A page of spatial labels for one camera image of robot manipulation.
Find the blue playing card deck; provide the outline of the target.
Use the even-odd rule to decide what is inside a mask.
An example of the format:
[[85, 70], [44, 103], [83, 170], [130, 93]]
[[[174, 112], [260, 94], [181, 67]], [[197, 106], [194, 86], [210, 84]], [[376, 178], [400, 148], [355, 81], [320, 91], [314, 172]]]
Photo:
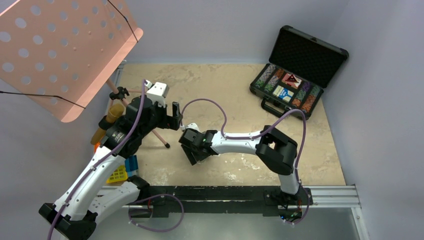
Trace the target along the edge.
[[272, 95], [277, 99], [289, 103], [294, 97], [294, 92], [288, 88], [278, 85], [272, 92]]

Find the red playing card deck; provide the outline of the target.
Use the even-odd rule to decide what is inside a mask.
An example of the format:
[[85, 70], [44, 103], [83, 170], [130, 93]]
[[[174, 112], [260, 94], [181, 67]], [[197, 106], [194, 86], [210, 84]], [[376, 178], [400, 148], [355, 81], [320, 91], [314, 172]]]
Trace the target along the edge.
[[286, 73], [285, 75], [284, 75], [284, 77], [282, 78], [282, 82], [284, 83], [284, 84], [286, 84], [286, 85], [288, 85], [288, 86], [290, 86], [290, 87], [292, 87], [292, 88], [294, 88], [294, 89], [298, 89], [299, 88], [299, 86], [301, 85], [301, 83], [302, 83], [302, 80], [300, 79], [300, 78], [298, 78], [298, 77], [296, 77], [295, 75], [295, 77], [297, 78], [297, 82], [287, 82], [287, 79], [288, 79], [288, 77], [291, 75], [292, 73]]

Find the black poker chip case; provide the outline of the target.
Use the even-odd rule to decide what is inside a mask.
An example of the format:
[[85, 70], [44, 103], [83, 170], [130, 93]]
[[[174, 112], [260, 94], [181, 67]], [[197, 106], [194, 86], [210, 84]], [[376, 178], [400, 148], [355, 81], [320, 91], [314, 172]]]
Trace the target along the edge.
[[[268, 113], [276, 117], [281, 117], [283, 114], [292, 109], [299, 109], [301, 113], [294, 113], [294, 116], [301, 119], [305, 117], [309, 119], [320, 100], [325, 88], [336, 75], [341, 66], [349, 57], [349, 52], [346, 49], [335, 46], [303, 31], [300, 31], [290, 25], [284, 25], [279, 30], [277, 39], [273, 46], [272, 52], [268, 59], [268, 63], [260, 71], [257, 77], [250, 83], [249, 90], [251, 93], [261, 99], [261, 107]], [[275, 70], [267, 79], [263, 87], [256, 88], [255, 82], [262, 75], [269, 64], [275, 65]], [[264, 92], [264, 87], [270, 80], [277, 69], [283, 69], [284, 74], [279, 79], [271, 92]], [[298, 89], [292, 88], [282, 82], [282, 78], [286, 73], [293, 74], [302, 80]], [[310, 82], [311, 87], [306, 93], [299, 107], [292, 105], [297, 93], [302, 88], [302, 84]], [[294, 96], [290, 102], [279, 100], [272, 95], [274, 89], [278, 86], [283, 86], [294, 92]], [[310, 112], [304, 113], [301, 108], [310, 94], [312, 88], [318, 86], [321, 88], [319, 94], [313, 103]]]

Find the triangular all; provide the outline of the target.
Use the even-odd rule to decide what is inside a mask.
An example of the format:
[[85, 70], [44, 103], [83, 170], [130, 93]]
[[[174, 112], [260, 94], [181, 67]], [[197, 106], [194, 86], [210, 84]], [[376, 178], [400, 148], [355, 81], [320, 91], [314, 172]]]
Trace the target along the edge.
[[298, 82], [298, 80], [297, 80], [297, 78], [293, 75], [293, 74], [291, 74], [288, 78], [287, 78], [287, 80], [286, 80], [287, 82], [290, 82], [290, 83], [297, 83]]

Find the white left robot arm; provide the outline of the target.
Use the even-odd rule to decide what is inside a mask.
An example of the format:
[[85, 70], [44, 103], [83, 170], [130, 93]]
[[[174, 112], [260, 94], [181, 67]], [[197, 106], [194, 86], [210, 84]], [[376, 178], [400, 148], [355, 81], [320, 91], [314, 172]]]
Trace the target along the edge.
[[58, 231], [68, 240], [87, 240], [97, 225], [126, 204], [142, 205], [151, 198], [150, 184], [143, 178], [130, 176], [116, 190], [98, 197], [110, 175], [134, 155], [143, 138], [156, 128], [178, 130], [183, 115], [178, 102], [167, 106], [141, 95], [127, 106], [119, 105], [118, 117], [112, 122], [100, 121], [106, 133], [88, 165], [71, 187], [54, 203], [44, 203], [39, 214], [50, 224], [47, 239]]

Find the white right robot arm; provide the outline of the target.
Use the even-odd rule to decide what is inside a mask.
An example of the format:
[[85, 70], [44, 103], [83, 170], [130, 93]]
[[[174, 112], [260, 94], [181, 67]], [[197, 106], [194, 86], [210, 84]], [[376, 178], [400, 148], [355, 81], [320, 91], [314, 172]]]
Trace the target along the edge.
[[222, 154], [255, 155], [278, 175], [280, 196], [284, 202], [292, 204], [300, 198], [299, 177], [295, 170], [300, 156], [298, 143], [271, 125], [248, 133], [201, 132], [196, 127], [187, 127], [178, 142], [191, 165]]

